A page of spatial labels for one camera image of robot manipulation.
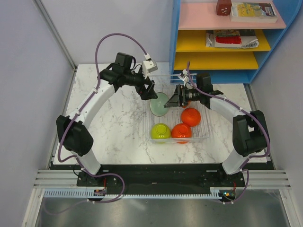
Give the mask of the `pale green ceramic bowl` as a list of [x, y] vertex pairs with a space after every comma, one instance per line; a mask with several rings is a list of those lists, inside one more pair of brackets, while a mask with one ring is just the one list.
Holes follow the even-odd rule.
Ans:
[[150, 111], [153, 115], [157, 117], [164, 116], [169, 109], [165, 107], [165, 104], [169, 101], [169, 97], [162, 92], [156, 94], [157, 99], [151, 99], [150, 101]]

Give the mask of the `orange plastic bowl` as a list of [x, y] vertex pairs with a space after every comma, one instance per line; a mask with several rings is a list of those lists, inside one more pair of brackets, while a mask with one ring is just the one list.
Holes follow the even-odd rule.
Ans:
[[179, 123], [171, 130], [171, 137], [177, 139], [177, 143], [185, 144], [192, 137], [191, 127], [184, 123]]
[[186, 108], [181, 113], [181, 121], [190, 127], [195, 127], [201, 122], [201, 114], [195, 108]]

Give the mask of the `white wire dish rack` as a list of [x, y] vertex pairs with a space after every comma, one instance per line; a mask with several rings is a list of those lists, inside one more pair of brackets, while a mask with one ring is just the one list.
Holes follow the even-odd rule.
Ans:
[[[151, 80], [154, 80], [155, 92], [162, 92], [168, 97], [174, 94], [176, 85], [183, 85], [183, 81], [176, 75], [152, 75]], [[181, 114], [185, 110], [182, 107], [170, 108], [163, 116], [155, 116], [150, 110], [150, 101], [145, 101], [143, 104], [143, 131], [150, 142], [153, 143], [178, 143], [178, 142], [197, 142], [204, 140], [210, 136], [208, 109], [199, 102], [190, 103], [189, 108], [195, 108], [201, 115], [201, 121], [197, 126], [191, 128], [191, 138], [169, 138], [169, 139], [153, 139], [151, 137], [151, 130], [154, 125], [163, 123], [172, 130], [177, 124], [182, 123]]]

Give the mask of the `lime green plastic bowl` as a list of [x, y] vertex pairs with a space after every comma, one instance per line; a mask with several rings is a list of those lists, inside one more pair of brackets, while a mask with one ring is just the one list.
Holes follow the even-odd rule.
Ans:
[[171, 131], [168, 125], [163, 123], [155, 124], [151, 131], [150, 137], [152, 140], [166, 140], [171, 138]]

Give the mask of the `orange bowl white inside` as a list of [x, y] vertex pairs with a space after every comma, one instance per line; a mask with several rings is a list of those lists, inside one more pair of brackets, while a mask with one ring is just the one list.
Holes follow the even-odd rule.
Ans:
[[191, 102], [189, 101], [186, 105], [183, 105], [182, 108], [187, 108], [190, 104]]

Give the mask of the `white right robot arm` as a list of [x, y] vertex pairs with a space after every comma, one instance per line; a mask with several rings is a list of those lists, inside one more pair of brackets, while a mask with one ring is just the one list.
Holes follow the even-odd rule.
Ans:
[[263, 156], [268, 156], [270, 138], [264, 114], [260, 110], [248, 112], [229, 100], [223, 92], [214, 90], [208, 73], [199, 73], [192, 77], [183, 72], [179, 79], [184, 83], [176, 85], [172, 97], [164, 105], [165, 108], [199, 102], [232, 124], [233, 151], [222, 162], [221, 171], [217, 174], [218, 183], [228, 186], [234, 180], [233, 174], [240, 172], [251, 158], [260, 157], [259, 152], [265, 150]]

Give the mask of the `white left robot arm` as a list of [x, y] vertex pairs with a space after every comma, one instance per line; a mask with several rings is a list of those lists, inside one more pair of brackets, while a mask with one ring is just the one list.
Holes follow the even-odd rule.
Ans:
[[101, 164], [92, 151], [94, 140], [88, 129], [103, 104], [124, 85], [134, 87], [142, 100], [158, 97], [154, 91], [155, 82], [148, 77], [158, 67], [148, 54], [145, 58], [135, 71], [131, 67], [135, 58], [119, 52], [115, 62], [98, 71], [97, 83], [85, 100], [71, 114], [60, 115], [56, 120], [59, 147], [72, 153], [88, 173], [87, 180], [93, 186], [101, 185], [104, 175], [99, 171]]

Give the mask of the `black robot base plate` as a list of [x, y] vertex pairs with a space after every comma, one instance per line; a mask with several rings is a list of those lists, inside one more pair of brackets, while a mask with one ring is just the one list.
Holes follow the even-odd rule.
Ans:
[[221, 164], [102, 165], [98, 178], [79, 172], [77, 186], [101, 187], [120, 192], [210, 192], [212, 187], [240, 188], [242, 173], [226, 175]]

